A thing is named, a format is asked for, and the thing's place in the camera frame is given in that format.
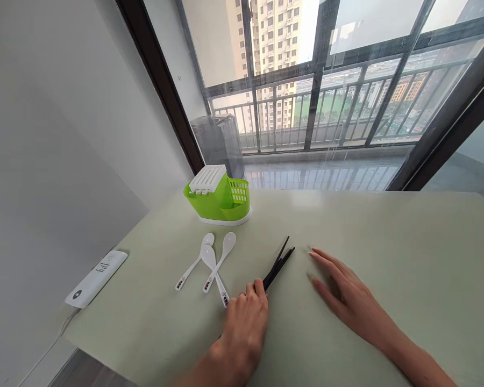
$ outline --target floor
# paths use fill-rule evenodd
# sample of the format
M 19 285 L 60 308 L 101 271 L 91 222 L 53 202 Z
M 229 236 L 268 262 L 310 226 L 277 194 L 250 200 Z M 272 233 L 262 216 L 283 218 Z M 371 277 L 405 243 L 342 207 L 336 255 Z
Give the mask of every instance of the floor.
M 250 188 L 384 191 L 404 157 L 246 164 Z

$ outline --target cable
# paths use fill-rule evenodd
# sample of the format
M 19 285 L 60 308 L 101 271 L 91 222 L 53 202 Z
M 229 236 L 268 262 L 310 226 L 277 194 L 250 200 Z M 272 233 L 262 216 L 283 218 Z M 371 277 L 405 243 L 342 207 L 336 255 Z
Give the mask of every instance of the cable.
M 58 336 L 55 338 L 54 342 L 45 351 L 45 353 L 39 358 L 39 360 L 36 362 L 36 364 L 34 365 L 34 367 L 31 368 L 31 370 L 29 371 L 29 373 L 27 375 L 25 375 L 25 377 L 20 382 L 20 384 L 18 384 L 18 387 L 22 387 L 22 385 L 25 383 L 25 381 L 27 380 L 27 378 L 36 369 L 36 367 L 39 365 L 39 363 L 41 363 L 41 360 L 43 360 L 45 358 L 45 356 L 48 354 L 48 352 L 50 352 L 50 350 L 55 346 L 55 344 L 57 343 L 57 341 L 59 340 L 59 338 L 61 336 L 63 336 L 63 333 L 65 332 L 67 326 L 70 324 L 70 322 L 75 317 L 75 315 L 78 314 L 79 312 L 80 312 L 80 309 L 75 308 L 75 310 L 71 313 L 71 315 L 69 315 L 68 318 L 65 320 L 65 322 L 63 322 L 63 324 L 61 325 L 61 328 L 59 329 Z

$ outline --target chopsticks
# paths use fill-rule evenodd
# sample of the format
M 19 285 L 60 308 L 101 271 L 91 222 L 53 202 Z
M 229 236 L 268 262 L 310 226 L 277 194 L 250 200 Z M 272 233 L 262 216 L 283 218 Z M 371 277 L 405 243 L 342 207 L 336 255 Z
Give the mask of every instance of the chopsticks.
M 280 253 L 278 254 L 278 257 L 276 257 L 276 260 L 274 261 L 273 267 L 269 274 L 264 278 L 264 290 L 267 291 L 269 286 L 273 283 L 274 278 L 276 278 L 276 275 L 280 272 L 281 268 L 285 265 L 287 260 L 290 258 L 290 255 L 294 251 L 295 247 L 289 249 L 289 251 L 286 252 L 285 256 L 282 258 L 281 254 L 283 253 L 283 250 L 285 249 L 285 246 L 287 245 L 287 242 L 289 241 L 290 236 L 285 239 L 285 243 L 281 247 Z

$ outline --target light green tabletop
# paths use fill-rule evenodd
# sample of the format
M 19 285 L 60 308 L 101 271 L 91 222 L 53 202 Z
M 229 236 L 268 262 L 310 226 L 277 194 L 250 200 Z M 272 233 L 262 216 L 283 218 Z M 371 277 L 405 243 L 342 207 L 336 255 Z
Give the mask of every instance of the light green tabletop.
M 182 193 L 120 243 L 129 257 L 65 338 L 141 386 L 165 385 L 222 331 L 216 285 L 202 262 L 177 280 L 213 232 L 231 297 L 270 270 L 287 235 L 296 246 L 269 288 L 269 325 L 250 385 L 401 386 L 404 376 L 351 332 L 317 296 L 309 246 L 354 269 L 396 323 L 460 386 L 484 386 L 484 198 L 474 193 L 252 190 L 253 216 L 238 227 L 197 220 Z

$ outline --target plastic spoon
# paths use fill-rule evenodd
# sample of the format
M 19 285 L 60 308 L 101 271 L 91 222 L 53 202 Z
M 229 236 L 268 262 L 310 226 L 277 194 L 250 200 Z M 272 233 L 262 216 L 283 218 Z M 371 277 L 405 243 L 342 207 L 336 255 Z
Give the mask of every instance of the plastic spoon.
M 210 290 L 210 285 L 213 282 L 213 278 L 217 275 L 219 271 L 220 265 L 226 259 L 227 255 L 230 253 L 233 246 L 235 246 L 235 242 L 237 241 L 237 237 L 234 233 L 228 233 L 224 237 L 224 241 L 222 242 L 222 257 L 220 258 L 219 263 L 215 266 L 215 269 L 211 272 L 210 276 L 206 280 L 206 283 L 203 287 L 203 292 L 208 293 Z
M 204 245 L 211 246 L 213 245 L 214 241 L 215 241 L 215 236 L 212 233 L 208 233 L 204 236 L 203 242 L 201 243 L 201 247 L 203 247 Z M 179 291 L 183 287 L 184 282 L 187 280 L 188 276 L 190 275 L 190 273 L 195 268 L 195 266 L 199 263 L 200 260 L 201 260 L 201 251 L 199 251 L 199 257 L 197 257 L 195 262 L 192 263 L 192 265 L 188 268 L 187 271 L 184 272 L 183 276 L 177 282 L 176 284 L 177 291 Z
M 215 252 L 213 251 L 213 248 L 211 246 L 204 245 L 203 247 L 201 247 L 201 258 L 211 270 L 215 269 L 215 264 L 217 263 L 217 261 L 215 260 Z M 220 280 L 218 273 L 215 275 L 215 279 L 217 280 L 217 287 L 219 288 L 222 303 L 226 308 L 228 302 L 230 302 L 230 296 L 227 295 L 226 288 Z

